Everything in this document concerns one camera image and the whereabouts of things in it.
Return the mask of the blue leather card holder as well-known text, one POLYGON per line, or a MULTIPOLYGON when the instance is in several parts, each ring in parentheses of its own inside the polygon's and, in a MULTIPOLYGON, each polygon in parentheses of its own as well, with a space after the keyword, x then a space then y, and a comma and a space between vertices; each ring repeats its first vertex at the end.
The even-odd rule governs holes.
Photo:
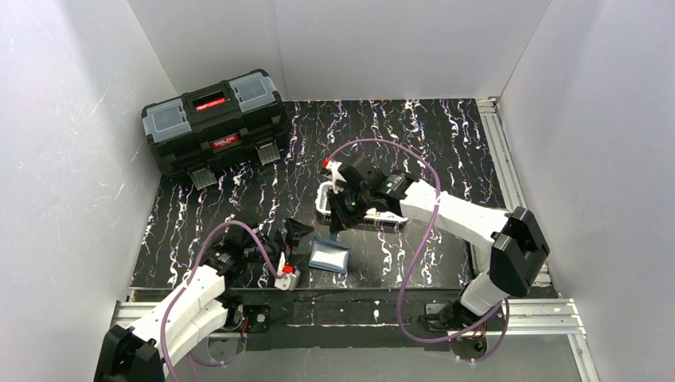
POLYGON ((336 240, 315 237, 312 241, 309 267, 345 274, 351 247, 336 240))

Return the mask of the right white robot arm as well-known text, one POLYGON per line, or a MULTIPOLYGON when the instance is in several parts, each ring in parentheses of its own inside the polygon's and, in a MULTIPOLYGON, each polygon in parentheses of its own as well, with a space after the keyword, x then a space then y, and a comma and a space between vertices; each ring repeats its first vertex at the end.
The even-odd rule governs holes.
POLYGON ((521 206, 507 212, 473 204, 410 173, 385 173, 365 158, 326 159, 332 233, 365 221, 368 212, 426 221, 473 244, 488 256, 486 269, 461 294, 436 313, 423 317, 429 327, 459 329, 473 325, 504 298, 527 296, 550 253, 533 212, 521 206))

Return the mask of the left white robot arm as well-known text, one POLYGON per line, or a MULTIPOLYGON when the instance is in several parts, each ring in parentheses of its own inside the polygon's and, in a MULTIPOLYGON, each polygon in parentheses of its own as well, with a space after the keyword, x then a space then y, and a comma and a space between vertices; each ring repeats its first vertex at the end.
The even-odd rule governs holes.
POLYGON ((178 378, 174 365, 205 337, 225 327, 240 300, 228 291, 246 264, 257 255, 280 290, 292 290, 298 269, 290 252, 313 228, 292 218, 286 232, 265 236, 256 223, 225 221, 211 231, 195 266, 150 312, 130 325, 113 325, 103 337, 96 381, 164 381, 178 378))

